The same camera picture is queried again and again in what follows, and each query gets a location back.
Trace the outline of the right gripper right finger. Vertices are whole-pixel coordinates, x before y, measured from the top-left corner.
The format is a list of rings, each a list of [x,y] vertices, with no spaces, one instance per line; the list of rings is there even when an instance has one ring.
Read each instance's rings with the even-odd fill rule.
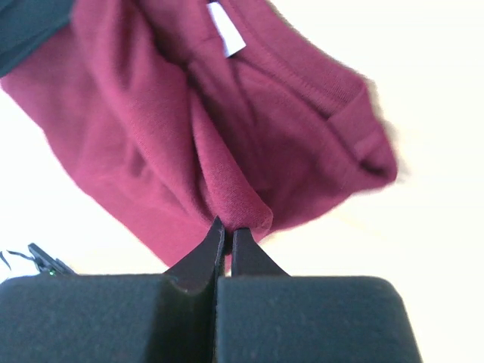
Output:
[[[368,276],[293,277],[234,232],[216,306],[219,362],[419,362],[402,298]]]

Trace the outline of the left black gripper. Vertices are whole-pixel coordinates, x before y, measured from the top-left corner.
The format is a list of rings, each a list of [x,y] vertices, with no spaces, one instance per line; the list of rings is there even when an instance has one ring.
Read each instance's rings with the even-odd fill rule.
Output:
[[[73,0],[1,2],[1,76],[70,21]]]

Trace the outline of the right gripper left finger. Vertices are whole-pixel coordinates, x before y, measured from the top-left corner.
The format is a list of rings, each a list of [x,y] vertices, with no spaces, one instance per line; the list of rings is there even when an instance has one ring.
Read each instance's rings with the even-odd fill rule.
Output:
[[[209,362],[225,228],[158,275],[36,275],[1,285],[3,362]]]

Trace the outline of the dark red t shirt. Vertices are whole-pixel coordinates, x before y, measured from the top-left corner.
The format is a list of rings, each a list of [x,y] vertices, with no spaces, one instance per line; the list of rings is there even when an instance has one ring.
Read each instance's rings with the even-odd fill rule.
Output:
[[[68,175],[167,265],[215,218],[256,239],[397,176],[365,79],[265,1],[77,1],[2,78]]]

